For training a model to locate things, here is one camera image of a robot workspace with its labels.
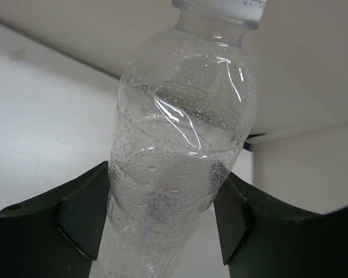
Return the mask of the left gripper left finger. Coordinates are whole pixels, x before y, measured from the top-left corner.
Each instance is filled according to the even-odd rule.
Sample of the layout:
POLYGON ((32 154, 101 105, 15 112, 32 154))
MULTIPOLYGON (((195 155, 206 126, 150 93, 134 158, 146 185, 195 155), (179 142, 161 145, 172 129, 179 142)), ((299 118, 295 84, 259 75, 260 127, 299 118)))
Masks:
POLYGON ((0 277, 89 277, 107 212, 108 163, 0 211, 0 277))

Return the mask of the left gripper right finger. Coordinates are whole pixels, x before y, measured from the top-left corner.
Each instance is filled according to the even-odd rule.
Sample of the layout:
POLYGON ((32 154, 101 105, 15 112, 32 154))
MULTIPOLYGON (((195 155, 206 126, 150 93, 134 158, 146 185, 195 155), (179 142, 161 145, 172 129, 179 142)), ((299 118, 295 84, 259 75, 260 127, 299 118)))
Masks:
POLYGON ((348 277, 348 206, 314 213, 230 174, 214 207, 231 277, 348 277))

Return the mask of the clear plastic water bottle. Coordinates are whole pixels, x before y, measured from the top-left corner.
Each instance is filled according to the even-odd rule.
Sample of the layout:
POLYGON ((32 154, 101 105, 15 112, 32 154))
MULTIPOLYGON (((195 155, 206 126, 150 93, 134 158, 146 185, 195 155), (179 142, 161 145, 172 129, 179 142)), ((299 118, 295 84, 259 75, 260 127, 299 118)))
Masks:
POLYGON ((91 277, 172 275, 251 132, 257 83, 242 40, 265 4, 173 1, 177 23, 126 65, 91 277))

